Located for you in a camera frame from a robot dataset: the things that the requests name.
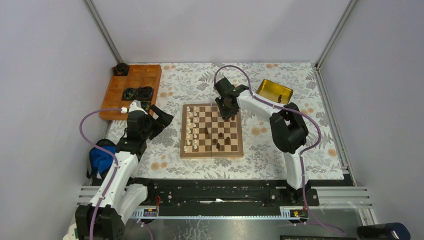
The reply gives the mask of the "gold metal tin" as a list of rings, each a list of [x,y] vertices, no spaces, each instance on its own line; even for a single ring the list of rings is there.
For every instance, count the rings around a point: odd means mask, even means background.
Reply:
[[[261,97],[276,103],[278,103],[279,95],[282,95],[282,100],[279,104],[287,105],[291,100],[294,90],[271,80],[264,79],[256,93]]]

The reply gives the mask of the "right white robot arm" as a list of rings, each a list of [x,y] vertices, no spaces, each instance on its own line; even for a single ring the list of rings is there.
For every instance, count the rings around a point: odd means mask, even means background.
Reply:
[[[234,117],[239,110],[247,110],[269,122],[273,143],[284,156],[286,181],[291,188],[286,193],[287,201],[293,206],[301,205],[307,199],[303,189],[307,178],[299,154],[300,148],[306,144],[309,130],[303,116],[298,114],[297,106],[271,102],[251,92],[246,85],[234,86],[225,77],[215,80],[213,88],[219,94],[215,102],[223,119]]]

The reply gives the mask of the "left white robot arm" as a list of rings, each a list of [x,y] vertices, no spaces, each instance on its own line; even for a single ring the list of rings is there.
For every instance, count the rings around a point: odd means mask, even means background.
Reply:
[[[155,105],[149,108],[153,117],[134,100],[129,107],[114,108],[127,114],[127,129],[116,145],[115,153],[92,143],[92,146],[110,155],[113,162],[99,190],[88,204],[79,205],[75,212],[77,238],[79,240],[120,240],[125,225],[136,208],[148,206],[155,200],[151,188],[128,180],[147,149],[147,142],[153,140],[166,127],[173,115],[165,113]]]

